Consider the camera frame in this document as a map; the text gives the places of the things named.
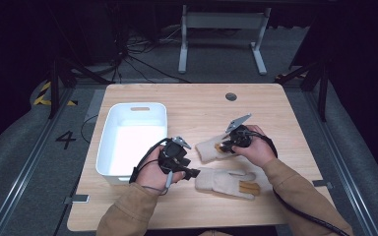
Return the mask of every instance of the wooden table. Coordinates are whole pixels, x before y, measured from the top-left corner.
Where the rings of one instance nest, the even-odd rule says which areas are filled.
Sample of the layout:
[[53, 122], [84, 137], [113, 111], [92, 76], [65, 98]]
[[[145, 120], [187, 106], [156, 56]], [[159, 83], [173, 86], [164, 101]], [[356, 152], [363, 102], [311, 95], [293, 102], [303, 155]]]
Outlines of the wooden table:
[[[225, 95], [236, 94], [235, 101]], [[321, 180], [308, 144], [280, 85], [270, 84], [169, 84], [108, 86], [94, 128], [91, 145], [79, 182], [78, 195], [90, 195], [87, 204], [73, 204], [68, 220], [72, 231], [96, 230], [100, 218], [123, 193], [123, 186], [109, 185], [95, 170], [97, 149], [109, 108], [120, 102], [160, 102], [167, 109], [168, 136], [181, 136], [192, 146], [190, 168], [253, 171], [262, 193], [254, 201], [219, 193], [200, 192], [195, 179], [182, 180], [158, 199], [150, 229], [274, 225], [285, 223], [281, 207], [263, 171], [243, 156], [200, 161], [195, 144], [223, 134], [229, 122], [251, 113], [245, 124], [259, 125], [278, 149], [279, 159], [309, 181]], [[330, 202], [326, 187], [318, 187]]]

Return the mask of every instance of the dark background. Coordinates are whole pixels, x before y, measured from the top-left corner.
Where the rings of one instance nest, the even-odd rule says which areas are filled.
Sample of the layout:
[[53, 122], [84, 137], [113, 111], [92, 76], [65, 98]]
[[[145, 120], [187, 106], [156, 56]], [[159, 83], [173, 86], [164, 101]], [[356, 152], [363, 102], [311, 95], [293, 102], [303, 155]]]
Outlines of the dark background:
[[[109, 63], [121, 49], [114, 40], [126, 39], [126, 29], [155, 40], [163, 27], [180, 24], [180, 16], [177, 5], [0, 1], [0, 134], [31, 109], [32, 91], [56, 57], [84, 66]], [[337, 8], [280, 5], [268, 24], [309, 26], [292, 65], [327, 60], [330, 81], [378, 162], [378, 1]]]

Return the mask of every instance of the metal stand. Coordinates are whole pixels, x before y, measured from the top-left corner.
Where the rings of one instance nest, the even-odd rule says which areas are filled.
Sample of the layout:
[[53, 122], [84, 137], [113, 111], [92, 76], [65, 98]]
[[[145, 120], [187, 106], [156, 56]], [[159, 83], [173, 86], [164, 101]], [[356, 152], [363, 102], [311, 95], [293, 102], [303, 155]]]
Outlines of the metal stand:
[[178, 71], [186, 73], [186, 62], [188, 55], [187, 29], [249, 29], [258, 30], [258, 37], [251, 42], [251, 50], [256, 60], [260, 75], [266, 75], [266, 67], [260, 53], [260, 45], [270, 17], [271, 8], [264, 13], [204, 13], [187, 12], [186, 5], [183, 5], [182, 12], [182, 46], [180, 48], [180, 59]]
[[57, 58], [54, 61], [53, 67], [54, 68], [51, 75], [51, 111], [48, 119], [52, 119], [60, 107], [58, 80], [60, 79], [65, 88], [75, 87], [77, 81], [75, 76], [73, 75], [73, 69], [79, 71], [83, 75], [91, 78], [101, 85], [114, 84], [114, 82], [107, 81], [106, 79], [100, 77], [99, 75], [93, 73], [85, 67], [80, 66], [75, 62], [72, 62], [65, 58]]
[[300, 88], [303, 91], [312, 91], [317, 85], [318, 81], [320, 82], [320, 89], [318, 95], [318, 113], [323, 122], [326, 122], [325, 118], [325, 106], [327, 100], [327, 89], [328, 89], [328, 65], [326, 62], [315, 62], [307, 66], [303, 66], [285, 76], [278, 75], [279, 79], [276, 80], [276, 83], [283, 85], [284, 83], [292, 80], [293, 78], [308, 72], [305, 76]]

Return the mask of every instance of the round hole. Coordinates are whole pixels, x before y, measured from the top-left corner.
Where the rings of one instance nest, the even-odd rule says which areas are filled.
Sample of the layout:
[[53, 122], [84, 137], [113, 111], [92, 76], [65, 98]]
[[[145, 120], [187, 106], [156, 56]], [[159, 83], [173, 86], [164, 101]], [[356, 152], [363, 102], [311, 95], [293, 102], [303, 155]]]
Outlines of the round hole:
[[225, 95], [225, 98], [230, 101], [234, 101], [237, 99], [237, 95], [235, 93], [229, 92]]

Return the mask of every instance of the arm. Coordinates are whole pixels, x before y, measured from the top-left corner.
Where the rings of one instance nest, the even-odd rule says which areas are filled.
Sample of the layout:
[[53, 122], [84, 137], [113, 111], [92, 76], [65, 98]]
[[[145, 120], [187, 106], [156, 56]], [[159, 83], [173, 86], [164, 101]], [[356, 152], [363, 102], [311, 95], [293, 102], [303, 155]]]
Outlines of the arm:
[[[158, 159], [161, 149], [156, 148], [146, 163]], [[174, 173], [172, 182], [181, 180], [183, 173]], [[136, 182], [127, 186], [125, 194], [102, 217], [96, 235], [144, 235], [158, 203], [158, 196], [165, 187], [166, 178], [157, 161], [142, 168]]]
[[[258, 126], [247, 127], [251, 131], [264, 135]], [[308, 180], [276, 159], [266, 142], [254, 137], [250, 147], [233, 147], [232, 149], [247, 157], [253, 164], [263, 168], [276, 193], [289, 205], [353, 235], [351, 227], [331, 203]], [[283, 212], [293, 235], [335, 235], [329, 229], [313, 223], [285, 207], [283, 207]]]

